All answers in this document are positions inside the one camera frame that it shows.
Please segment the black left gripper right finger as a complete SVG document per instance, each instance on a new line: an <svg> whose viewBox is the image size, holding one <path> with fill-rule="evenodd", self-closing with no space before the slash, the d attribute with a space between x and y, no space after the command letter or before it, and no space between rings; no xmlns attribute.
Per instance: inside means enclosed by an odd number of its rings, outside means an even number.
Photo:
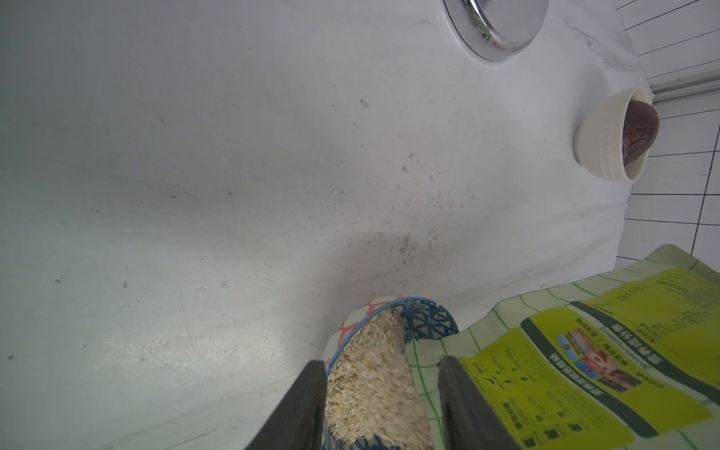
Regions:
<svg viewBox="0 0 720 450"><path fill-rule="evenodd" d="M454 356L443 356L439 369L445 448L519 449L461 362Z"/></svg>

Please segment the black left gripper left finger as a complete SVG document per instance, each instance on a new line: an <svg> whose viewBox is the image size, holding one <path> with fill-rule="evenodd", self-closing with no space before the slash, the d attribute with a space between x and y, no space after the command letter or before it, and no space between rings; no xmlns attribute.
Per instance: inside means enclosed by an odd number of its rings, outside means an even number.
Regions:
<svg viewBox="0 0 720 450"><path fill-rule="evenodd" d="M321 449L326 394L326 367L310 360L246 449Z"/></svg>

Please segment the green oats bag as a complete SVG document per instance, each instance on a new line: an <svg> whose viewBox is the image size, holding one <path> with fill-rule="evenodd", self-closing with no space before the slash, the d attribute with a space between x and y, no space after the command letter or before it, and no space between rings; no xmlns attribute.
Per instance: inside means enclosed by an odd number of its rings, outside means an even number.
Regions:
<svg viewBox="0 0 720 450"><path fill-rule="evenodd" d="M454 356L523 449L716 449L719 275L673 245L406 347L433 444Z"/></svg>

